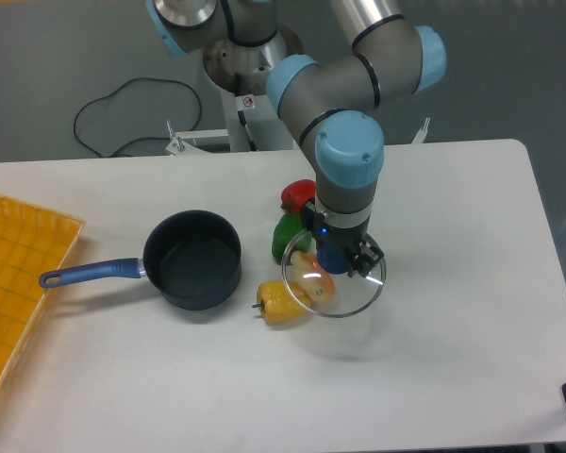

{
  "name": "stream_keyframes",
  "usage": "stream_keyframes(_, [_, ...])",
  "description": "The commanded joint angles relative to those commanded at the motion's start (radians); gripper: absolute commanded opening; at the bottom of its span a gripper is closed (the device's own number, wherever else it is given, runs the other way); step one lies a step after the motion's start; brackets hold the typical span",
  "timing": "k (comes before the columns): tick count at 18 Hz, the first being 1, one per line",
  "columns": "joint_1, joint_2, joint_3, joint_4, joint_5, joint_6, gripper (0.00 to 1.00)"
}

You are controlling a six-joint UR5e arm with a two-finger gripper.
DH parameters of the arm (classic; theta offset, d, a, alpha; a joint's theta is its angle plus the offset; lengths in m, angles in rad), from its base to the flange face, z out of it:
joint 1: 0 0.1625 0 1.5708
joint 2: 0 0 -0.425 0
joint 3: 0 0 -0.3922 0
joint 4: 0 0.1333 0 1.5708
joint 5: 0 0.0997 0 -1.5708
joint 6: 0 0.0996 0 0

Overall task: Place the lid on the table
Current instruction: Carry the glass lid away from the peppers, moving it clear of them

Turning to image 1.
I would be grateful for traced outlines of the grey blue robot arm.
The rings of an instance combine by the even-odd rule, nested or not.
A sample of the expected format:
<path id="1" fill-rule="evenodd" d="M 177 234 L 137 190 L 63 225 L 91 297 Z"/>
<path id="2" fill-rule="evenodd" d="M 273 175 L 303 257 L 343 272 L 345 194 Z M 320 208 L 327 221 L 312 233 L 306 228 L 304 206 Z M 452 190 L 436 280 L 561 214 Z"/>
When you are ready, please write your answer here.
<path id="1" fill-rule="evenodd" d="M 350 56 L 323 66 L 285 44 L 273 1 L 150 1 L 166 49 L 224 48 L 235 94 L 263 94 L 316 176 L 302 209 L 318 258 L 332 274 L 367 276 L 383 252 L 367 236 L 384 163 L 384 134 L 370 111 L 444 76 L 441 36 L 410 25 L 394 1 L 335 1 Z"/>

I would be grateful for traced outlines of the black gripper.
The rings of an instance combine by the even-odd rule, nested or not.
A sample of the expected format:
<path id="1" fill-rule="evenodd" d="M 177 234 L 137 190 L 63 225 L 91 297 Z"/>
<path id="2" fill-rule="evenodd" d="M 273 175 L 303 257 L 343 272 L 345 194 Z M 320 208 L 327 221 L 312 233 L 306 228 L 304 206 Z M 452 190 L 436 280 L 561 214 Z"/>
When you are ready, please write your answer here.
<path id="1" fill-rule="evenodd" d="M 373 204 L 350 213 L 331 210 L 321 200 L 310 198 L 301 208 L 303 228 L 318 244 L 329 243 L 349 248 L 348 276 L 367 277 L 384 259 L 384 252 L 373 238 L 367 238 Z"/>

